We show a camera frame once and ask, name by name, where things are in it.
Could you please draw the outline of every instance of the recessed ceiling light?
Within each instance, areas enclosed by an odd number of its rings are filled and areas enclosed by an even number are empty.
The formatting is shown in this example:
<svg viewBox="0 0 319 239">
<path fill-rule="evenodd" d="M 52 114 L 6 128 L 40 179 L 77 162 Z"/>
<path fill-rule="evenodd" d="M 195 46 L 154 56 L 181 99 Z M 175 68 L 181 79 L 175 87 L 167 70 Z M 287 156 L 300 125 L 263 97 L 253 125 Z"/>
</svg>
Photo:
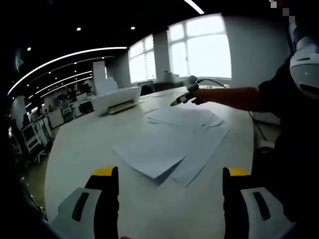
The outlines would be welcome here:
<svg viewBox="0 0 319 239">
<path fill-rule="evenodd" d="M 41 98 L 44 97 L 44 96 L 46 96 L 47 94 L 50 94 L 50 93 L 52 93 L 52 92 L 54 92 L 54 91 L 57 91 L 57 90 L 61 89 L 61 88 L 63 88 L 63 87 L 66 87 L 66 86 L 68 86 L 68 85 L 74 84 L 74 83 L 79 82 L 79 81 L 84 81 L 84 80 L 87 80 L 87 79 L 90 79 L 90 78 L 92 78 L 92 76 L 89 76 L 89 77 L 86 77 L 86 78 L 83 78 L 83 79 L 80 79 L 80 80 L 77 80 L 77 81 L 73 81 L 73 82 L 71 82 L 71 83 L 66 84 L 65 86 L 60 86 L 60 87 L 58 87 L 58 88 L 55 88 L 55 89 L 52 90 L 51 92 L 45 93 L 43 96 L 41 96 Z"/>
<path fill-rule="evenodd" d="M 90 73 L 90 72 L 92 72 L 92 71 L 86 71 L 86 72 L 83 72 L 83 73 L 80 73 L 80 74 L 76 74 L 76 75 L 74 75 L 74 76 L 69 76 L 69 77 L 64 78 L 64 79 L 62 79 L 62 80 L 60 80 L 60 81 L 54 82 L 53 84 L 51 84 L 51 85 L 49 85 L 49 86 L 44 87 L 43 89 L 41 89 L 41 90 L 35 92 L 35 94 L 38 94 L 39 92 L 44 91 L 45 89 L 47 89 L 47 88 L 49 88 L 49 87 L 51 87 L 51 86 L 54 86 L 54 85 L 56 85 L 56 84 L 59 84 L 59 83 L 62 82 L 62 81 L 66 81 L 66 80 L 71 79 L 71 78 L 73 78 L 73 77 L 80 76 L 80 75 L 84 75 L 84 74 L 87 74 L 87 73 Z"/>
<path fill-rule="evenodd" d="M 58 58 L 55 58 L 51 61 L 48 61 L 36 68 L 34 68 L 32 71 L 30 71 L 29 73 L 25 74 L 22 78 L 20 78 L 20 80 L 18 80 L 12 87 L 11 89 L 8 91 L 7 95 L 9 95 L 11 93 L 11 91 L 18 85 L 21 83 L 21 81 L 23 81 L 25 78 L 27 78 L 29 75 L 31 75 L 32 73 L 36 72 L 37 70 L 53 63 L 59 60 L 62 60 L 64 58 L 70 57 L 70 56 L 75 56 L 75 55 L 79 55 L 79 54 L 83 54 L 83 53 L 88 53 L 88 52 L 94 52 L 94 51 L 104 51 L 104 50 L 120 50 L 120 49 L 127 49 L 127 47 L 125 46 L 116 46 L 116 47 L 103 47 L 103 48 L 96 48 L 96 49 L 89 49 L 89 50 L 84 50 L 84 51 L 78 51 L 78 52 L 74 52 L 65 56 L 61 56 Z"/>
</svg>

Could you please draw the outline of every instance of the window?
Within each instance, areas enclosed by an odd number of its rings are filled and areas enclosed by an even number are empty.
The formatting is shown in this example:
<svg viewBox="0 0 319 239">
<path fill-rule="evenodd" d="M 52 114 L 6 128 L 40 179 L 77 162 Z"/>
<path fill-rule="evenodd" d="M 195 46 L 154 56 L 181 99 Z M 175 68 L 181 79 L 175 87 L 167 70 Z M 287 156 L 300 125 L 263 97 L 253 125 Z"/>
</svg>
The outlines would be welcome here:
<svg viewBox="0 0 319 239">
<path fill-rule="evenodd" d="M 131 83 L 156 77 L 153 35 L 135 43 L 129 50 Z"/>
<path fill-rule="evenodd" d="M 223 18 L 201 16 L 169 27 L 172 71 L 179 76 L 231 78 Z"/>
</svg>

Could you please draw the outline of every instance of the black ceiling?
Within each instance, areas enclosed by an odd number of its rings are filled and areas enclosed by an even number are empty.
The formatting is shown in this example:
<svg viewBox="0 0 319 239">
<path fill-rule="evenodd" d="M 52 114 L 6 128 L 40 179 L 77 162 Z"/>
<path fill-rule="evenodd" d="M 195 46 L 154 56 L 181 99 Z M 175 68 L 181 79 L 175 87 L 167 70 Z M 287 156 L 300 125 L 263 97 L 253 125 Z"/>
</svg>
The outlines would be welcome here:
<svg viewBox="0 0 319 239">
<path fill-rule="evenodd" d="M 222 11 L 223 14 L 271 17 L 267 0 L 260 0 L 262 6 L 256 6 L 256 1 L 193 1 L 205 14 Z M 8 12 L 13 12 L 14 17 L 9 21 L 6 35 L 10 36 L 13 51 L 20 51 L 23 64 L 19 72 L 11 70 L 9 79 L 6 80 L 7 92 L 25 74 L 57 57 L 93 48 L 129 47 L 171 24 L 199 16 L 183 0 L 13 1 L 8 6 Z M 125 51 L 86 53 L 50 64 L 23 80 L 12 91 L 10 98 L 21 94 L 28 97 L 35 92 L 36 87 L 41 89 L 74 75 L 74 70 L 81 73 L 92 69 L 92 60 L 77 65 L 72 65 L 73 62 L 102 56 L 116 57 Z M 112 58 L 107 58 L 106 61 L 112 61 Z M 52 71 L 68 64 L 69 66 Z"/>
</svg>

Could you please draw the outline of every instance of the person's arm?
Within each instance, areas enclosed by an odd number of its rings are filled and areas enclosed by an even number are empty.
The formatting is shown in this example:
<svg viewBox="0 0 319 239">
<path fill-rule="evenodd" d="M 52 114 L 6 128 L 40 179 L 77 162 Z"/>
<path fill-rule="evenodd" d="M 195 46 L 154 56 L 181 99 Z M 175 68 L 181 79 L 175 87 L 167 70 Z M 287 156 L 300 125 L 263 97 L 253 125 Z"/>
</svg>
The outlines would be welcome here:
<svg viewBox="0 0 319 239">
<path fill-rule="evenodd" d="M 216 102 L 243 111 L 267 112 L 258 88 L 198 89 L 194 92 L 195 104 Z"/>
</svg>

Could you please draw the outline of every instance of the floor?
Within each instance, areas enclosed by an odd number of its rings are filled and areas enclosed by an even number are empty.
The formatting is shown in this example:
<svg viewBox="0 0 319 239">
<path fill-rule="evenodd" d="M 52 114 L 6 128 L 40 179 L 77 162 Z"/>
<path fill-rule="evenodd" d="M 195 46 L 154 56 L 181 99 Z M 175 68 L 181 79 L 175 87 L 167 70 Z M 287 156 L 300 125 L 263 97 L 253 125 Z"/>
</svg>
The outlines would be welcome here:
<svg viewBox="0 0 319 239">
<path fill-rule="evenodd" d="M 258 123 L 258 125 L 264 136 L 267 138 L 267 142 L 274 143 L 280 133 L 279 126 L 264 123 Z M 58 130 L 59 128 L 56 128 L 52 131 L 54 137 L 56 136 Z M 255 147 L 260 147 L 263 144 L 263 140 L 256 125 L 254 125 L 254 134 Z M 25 181 L 28 184 L 27 187 L 29 192 L 33 196 L 35 203 L 43 208 L 45 208 L 44 180 L 47 163 L 48 157 L 42 158 L 41 163 L 30 168 L 29 172 L 24 176 Z"/>
<path fill-rule="evenodd" d="M 56 137 L 60 127 L 54 128 L 52 132 L 53 138 Z M 27 183 L 27 189 L 29 193 L 33 196 L 34 202 L 45 209 L 44 201 L 44 180 L 46 166 L 48 164 L 49 155 L 47 157 L 42 157 L 39 164 L 35 164 L 28 169 L 28 172 L 23 174 L 25 182 Z"/>
</svg>

